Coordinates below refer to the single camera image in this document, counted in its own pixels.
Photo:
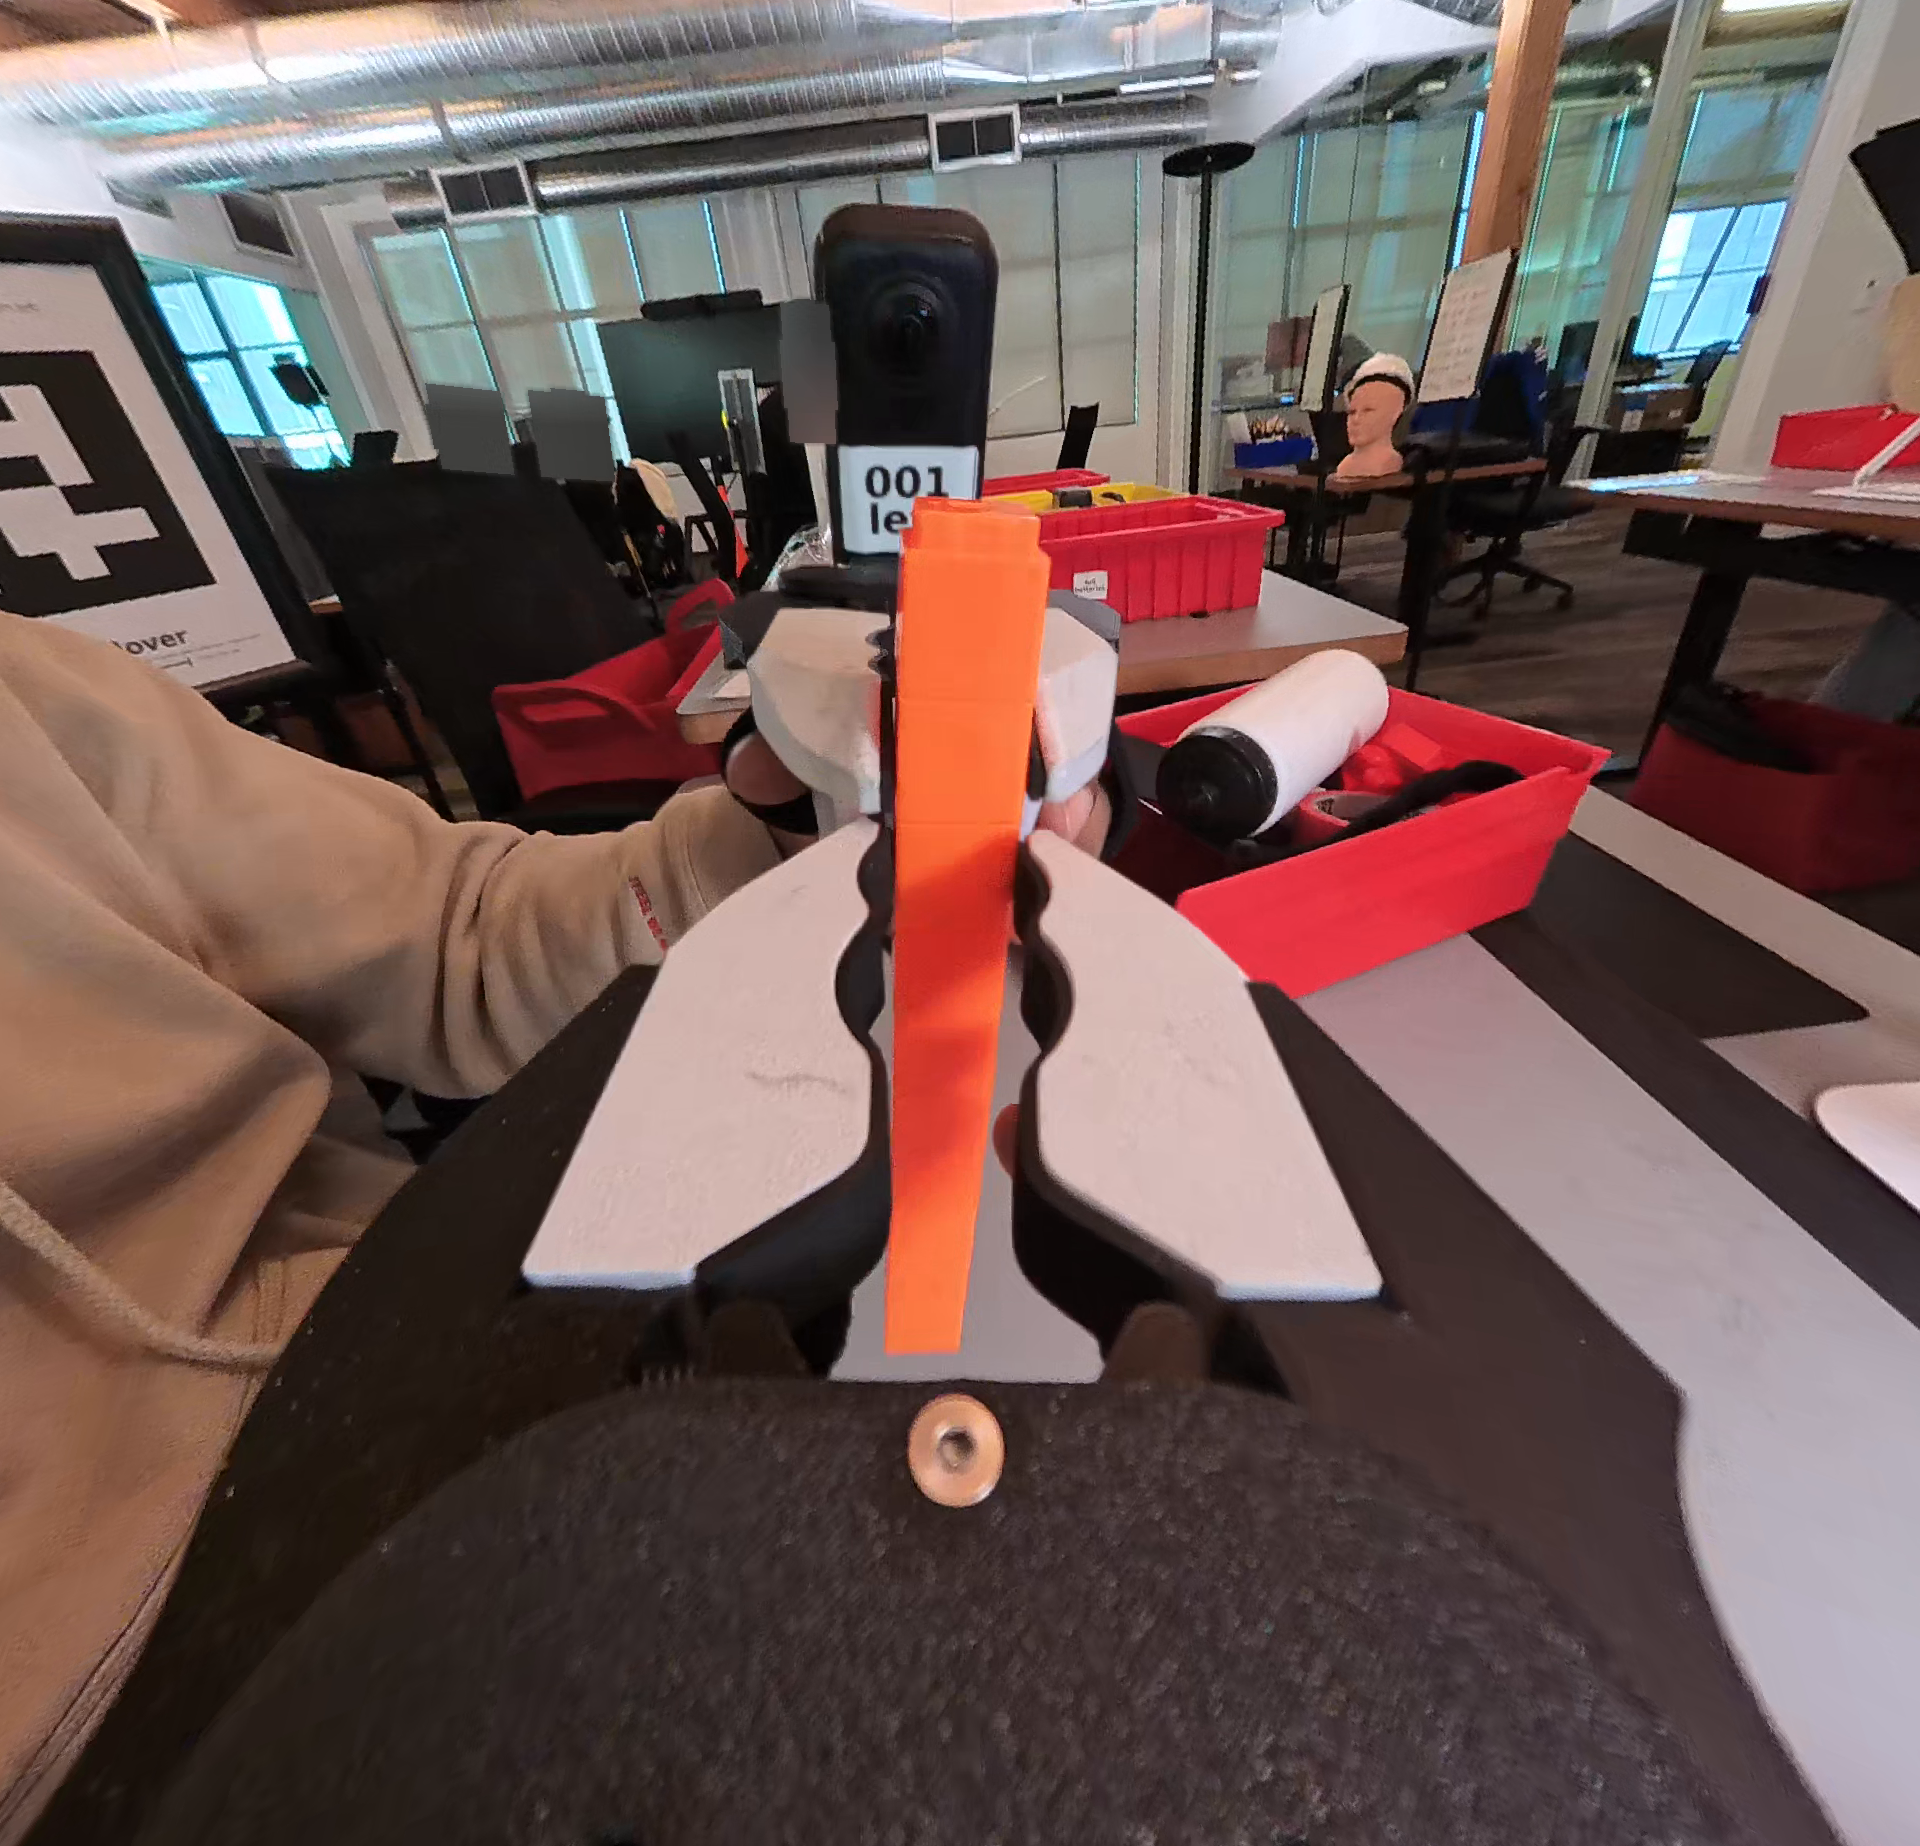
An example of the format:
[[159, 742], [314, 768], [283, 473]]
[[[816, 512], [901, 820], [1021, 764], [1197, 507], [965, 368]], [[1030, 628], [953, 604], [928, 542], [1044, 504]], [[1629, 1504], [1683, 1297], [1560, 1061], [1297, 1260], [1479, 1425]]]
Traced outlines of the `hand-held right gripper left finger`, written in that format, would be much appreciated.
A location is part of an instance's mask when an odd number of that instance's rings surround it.
[[888, 846], [855, 820], [756, 876], [653, 972], [522, 1256], [539, 1291], [734, 1306], [842, 1359], [892, 1227]]

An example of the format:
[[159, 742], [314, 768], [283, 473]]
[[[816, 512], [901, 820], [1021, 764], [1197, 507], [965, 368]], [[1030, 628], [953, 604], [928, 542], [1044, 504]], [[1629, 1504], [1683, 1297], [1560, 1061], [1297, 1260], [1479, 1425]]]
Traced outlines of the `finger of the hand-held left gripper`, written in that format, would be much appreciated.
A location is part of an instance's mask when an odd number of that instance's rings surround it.
[[881, 657], [873, 611], [779, 608], [748, 657], [755, 728], [809, 792], [818, 825], [881, 810]]
[[1100, 615], [1046, 615], [1027, 760], [1027, 834], [1077, 800], [1108, 764], [1119, 630]]

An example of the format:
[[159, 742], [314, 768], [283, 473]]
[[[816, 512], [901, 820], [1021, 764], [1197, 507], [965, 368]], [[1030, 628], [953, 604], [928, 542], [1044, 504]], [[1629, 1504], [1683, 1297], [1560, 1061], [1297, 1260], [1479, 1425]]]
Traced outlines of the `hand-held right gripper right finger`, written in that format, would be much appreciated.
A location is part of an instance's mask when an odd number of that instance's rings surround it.
[[1210, 1346], [1246, 1308], [1378, 1306], [1380, 1260], [1283, 1062], [1262, 985], [1053, 831], [1019, 851], [1014, 1251], [1110, 1359], [1141, 1308]]

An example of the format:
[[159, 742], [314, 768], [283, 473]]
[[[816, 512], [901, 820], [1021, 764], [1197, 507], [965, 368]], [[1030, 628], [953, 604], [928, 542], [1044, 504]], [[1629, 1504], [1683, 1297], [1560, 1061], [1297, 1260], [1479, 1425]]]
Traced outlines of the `orange block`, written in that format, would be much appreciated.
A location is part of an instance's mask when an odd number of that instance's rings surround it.
[[914, 504], [896, 625], [888, 1354], [965, 1337], [1046, 591], [1036, 516]]

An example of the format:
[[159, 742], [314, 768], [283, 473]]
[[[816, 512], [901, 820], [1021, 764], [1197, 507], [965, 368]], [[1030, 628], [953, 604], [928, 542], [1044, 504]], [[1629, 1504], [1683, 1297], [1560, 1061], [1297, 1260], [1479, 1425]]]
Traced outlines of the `white water bottle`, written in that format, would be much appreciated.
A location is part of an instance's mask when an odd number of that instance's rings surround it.
[[1388, 682], [1352, 650], [1322, 650], [1215, 705], [1163, 749], [1155, 804], [1215, 842], [1282, 825], [1387, 721]]

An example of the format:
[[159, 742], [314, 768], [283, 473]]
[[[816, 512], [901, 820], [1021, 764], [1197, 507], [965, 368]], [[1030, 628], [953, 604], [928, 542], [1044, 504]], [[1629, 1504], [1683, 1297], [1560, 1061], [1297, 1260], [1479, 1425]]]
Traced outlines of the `red divided plastic bin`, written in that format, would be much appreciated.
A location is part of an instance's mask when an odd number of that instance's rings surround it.
[[1412, 778], [1493, 760], [1516, 780], [1437, 804], [1400, 825], [1301, 852], [1231, 858], [1155, 806], [1160, 749], [1240, 688], [1185, 699], [1120, 720], [1140, 778], [1140, 818], [1116, 870], [1171, 904], [1246, 978], [1307, 997], [1410, 951], [1523, 911], [1606, 749], [1584, 739], [1390, 689], [1378, 743], [1358, 773]]

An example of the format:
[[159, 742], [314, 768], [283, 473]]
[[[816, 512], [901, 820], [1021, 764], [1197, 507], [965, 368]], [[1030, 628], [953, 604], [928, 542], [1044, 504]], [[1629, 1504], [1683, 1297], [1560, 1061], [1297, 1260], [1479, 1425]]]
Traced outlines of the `person's left forearm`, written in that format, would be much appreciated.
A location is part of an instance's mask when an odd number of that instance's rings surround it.
[[202, 926], [221, 978], [322, 1057], [440, 1098], [520, 1070], [625, 969], [794, 849], [721, 785], [637, 825], [436, 818], [399, 786], [209, 721]]

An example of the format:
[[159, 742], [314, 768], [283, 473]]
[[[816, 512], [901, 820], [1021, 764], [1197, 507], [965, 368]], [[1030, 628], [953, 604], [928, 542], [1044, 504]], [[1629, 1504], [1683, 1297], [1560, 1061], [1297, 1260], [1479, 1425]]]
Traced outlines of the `person's left hand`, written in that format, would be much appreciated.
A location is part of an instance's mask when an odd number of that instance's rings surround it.
[[[748, 728], [725, 749], [721, 780], [731, 797], [762, 820], [785, 858], [818, 838], [820, 823], [809, 786], [773, 755], [756, 728]], [[1058, 800], [1044, 797], [1035, 807], [1032, 829], [1044, 827], [1095, 858], [1110, 858], [1116, 849], [1119, 817], [1115, 780], [1100, 770], [1074, 792]]]

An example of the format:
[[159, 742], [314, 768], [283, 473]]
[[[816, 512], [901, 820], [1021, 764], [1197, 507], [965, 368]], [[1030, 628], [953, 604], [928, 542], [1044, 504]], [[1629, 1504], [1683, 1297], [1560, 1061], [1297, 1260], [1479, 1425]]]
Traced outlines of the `large red tote bin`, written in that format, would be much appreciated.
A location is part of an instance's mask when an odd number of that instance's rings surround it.
[[1283, 522], [1282, 510], [1192, 493], [1038, 516], [1050, 585], [1127, 625], [1256, 608]]

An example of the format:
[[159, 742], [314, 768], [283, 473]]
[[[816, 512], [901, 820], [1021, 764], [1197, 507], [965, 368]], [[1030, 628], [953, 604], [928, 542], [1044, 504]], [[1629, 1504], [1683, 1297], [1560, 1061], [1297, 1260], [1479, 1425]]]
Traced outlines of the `yellow plastic bin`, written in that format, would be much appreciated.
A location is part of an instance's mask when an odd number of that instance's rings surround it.
[[1140, 505], [1140, 504], [1161, 504], [1170, 498], [1187, 497], [1187, 493], [1141, 483], [1141, 481], [1108, 481], [1092, 491], [1061, 491], [1051, 498], [1044, 498], [1038, 493], [1019, 494], [1019, 497], [986, 497], [986, 504], [992, 510], [1000, 512], [1021, 512], [1021, 514], [1075, 514], [1075, 512], [1092, 512], [1105, 507], [1120, 505]]

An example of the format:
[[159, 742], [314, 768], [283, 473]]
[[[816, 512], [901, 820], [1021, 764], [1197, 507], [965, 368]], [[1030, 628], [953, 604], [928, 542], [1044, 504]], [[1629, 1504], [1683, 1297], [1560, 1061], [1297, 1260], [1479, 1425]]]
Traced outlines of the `large black monitor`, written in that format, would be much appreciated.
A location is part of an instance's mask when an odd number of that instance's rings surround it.
[[740, 296], [669, 300], [642, 315], [595, 318], [594, 343], [629, 459], [672, 463], [674, 436], [701, 460], [734, 457], [727, 373], [749, 373], [751, 396], [779, 385], [779, 339], [812, 300]]

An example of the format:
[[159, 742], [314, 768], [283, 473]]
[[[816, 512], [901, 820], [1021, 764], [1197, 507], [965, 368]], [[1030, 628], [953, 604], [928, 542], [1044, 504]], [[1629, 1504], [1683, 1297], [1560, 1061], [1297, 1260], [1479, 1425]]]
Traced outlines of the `black floor lamp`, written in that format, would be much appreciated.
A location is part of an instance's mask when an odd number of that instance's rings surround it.
[[1187, 253], [1187, 420], [1183, 448], [1183, 483], [1202, 491], [1202, 460], [1209, 436], [1209, 336], [1213, 322], [1213, 226], [1217, 187], [1256, 157], [1246, 138], [1210, 138], [1180, 148], [1163, 158], [1165, 180], [1187, 188], [1192, 206], [1192, 240]]

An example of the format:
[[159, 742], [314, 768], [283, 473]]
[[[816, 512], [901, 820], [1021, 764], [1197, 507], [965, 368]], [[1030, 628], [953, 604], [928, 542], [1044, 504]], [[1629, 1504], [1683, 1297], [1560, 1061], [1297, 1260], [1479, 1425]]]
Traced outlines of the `black high-back chair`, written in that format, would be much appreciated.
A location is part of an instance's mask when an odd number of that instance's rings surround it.
[[557, 682], [660, 634], [563, 488], [432, 465], [267, 467], [345, 620], [413, 694], [482, 818], [600, 831], [651, 818], [671, 782], [522, 792], [493, 714], [503, 684]]

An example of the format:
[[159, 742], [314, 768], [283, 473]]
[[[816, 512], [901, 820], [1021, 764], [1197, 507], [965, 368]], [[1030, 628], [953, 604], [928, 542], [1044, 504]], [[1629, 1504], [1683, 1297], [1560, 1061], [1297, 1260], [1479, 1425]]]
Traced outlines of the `wooden top desk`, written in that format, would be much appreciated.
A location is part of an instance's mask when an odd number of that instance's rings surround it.
[[1280, 569], [1315, 589], [1331, 589], [1334, 583], [1336, 550], [1329, 545], [1343, 545], [1347, 514], [1357, 504], [1385, 497], [1406, 505], [1406, 550], [1390, 615], [1406, 630], [1401, 684], [1406, 689], [1417, 689], [1454, 491], [1465, 483], [1536, 487], [1544, 480], [1544, 460], [1536, 457], [1492, 460], [1472, 455], [1464, 463], [1453, 451], [1417, 448], [1410, 467], [1395, 473], [1340, 476], [1311, 467], [1230, 465], [1223, 470], [1223, 480], [1246, 502], [1286, 514]]
[[1915, 606], [1915, 498], [1865, 494], [1842, 473], [1683, 470], [1606, 476], [1582, 481], [1575, 494], [1629, 510], [1626, 556], [1694, 571], [1644, 755], [1668, 706], [1716, 679], [1748, 585], [1801, 585]]

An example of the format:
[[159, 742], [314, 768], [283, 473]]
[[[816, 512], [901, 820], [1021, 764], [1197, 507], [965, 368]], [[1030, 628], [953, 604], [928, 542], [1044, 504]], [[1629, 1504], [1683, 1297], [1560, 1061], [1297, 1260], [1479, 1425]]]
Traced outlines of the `mannequin head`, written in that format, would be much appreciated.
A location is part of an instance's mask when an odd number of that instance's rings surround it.
[[1401, 473], [1400, 428], [1412, 393], [1412, 368], [1397, 353], [1373, 351], [1352, 370], [1341, 390], [1347, 450], [1333, 478], [1380, 481]]

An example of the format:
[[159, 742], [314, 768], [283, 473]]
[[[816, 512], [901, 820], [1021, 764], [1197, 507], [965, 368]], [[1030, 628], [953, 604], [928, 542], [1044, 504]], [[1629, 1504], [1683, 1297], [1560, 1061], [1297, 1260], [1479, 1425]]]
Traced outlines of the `black office chair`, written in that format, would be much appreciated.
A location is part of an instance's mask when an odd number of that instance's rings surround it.
[[1565, 385], [1548, 370], [1544, 346], [1529, 343], [1490, 360], [1479, 391], [1472, 433], [1520, 442], [1536, 473], [1469, 480], [1448, 502], [1441, 575], [1431, 601], [1472, 611], [1483, 620], [1499, 578], [1523, 594], [1552, 591], [1555, 611], [1575, 600], [1571, 583], [1533, 565], [1523, 552], [1527, 536], [1562, 526], [1588, 507], [1582, 488], [1565, 483], [1585, 426], [1565, 402]]

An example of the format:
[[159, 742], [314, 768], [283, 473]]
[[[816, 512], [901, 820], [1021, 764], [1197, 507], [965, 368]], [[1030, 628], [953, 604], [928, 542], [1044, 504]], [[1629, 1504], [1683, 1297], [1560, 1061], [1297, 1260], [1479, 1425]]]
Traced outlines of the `framed marker poster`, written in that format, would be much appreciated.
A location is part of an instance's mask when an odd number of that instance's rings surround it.
[[1, 218], [1, 606], [222, 702], [324, 641], [118, 222]]

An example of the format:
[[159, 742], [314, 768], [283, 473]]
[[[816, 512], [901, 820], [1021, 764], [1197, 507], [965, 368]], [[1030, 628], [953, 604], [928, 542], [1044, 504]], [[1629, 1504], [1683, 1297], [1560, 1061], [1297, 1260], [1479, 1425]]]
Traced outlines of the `small white board stand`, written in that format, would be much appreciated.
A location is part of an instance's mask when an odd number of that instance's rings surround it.
[[1836, 483], [1820, 487], [1816, 494], [1862, 497], [1887, 504], [1917, 504], [1917, 467], [1907, 459], [1917, 451], [1917, 418], [1913, 416], [1882, 450]]

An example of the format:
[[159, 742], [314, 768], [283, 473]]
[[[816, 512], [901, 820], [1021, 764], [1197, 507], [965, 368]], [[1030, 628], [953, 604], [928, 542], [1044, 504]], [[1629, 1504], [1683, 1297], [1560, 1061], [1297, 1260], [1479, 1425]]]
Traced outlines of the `black rectangular panel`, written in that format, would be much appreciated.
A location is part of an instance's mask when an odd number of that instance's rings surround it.
[[1917, 273], [1920, 265], [1917, 153], [1917, 117], [1876, 131], [1850, 152], [1850, 165], [1900, 250], [1904, 273]]

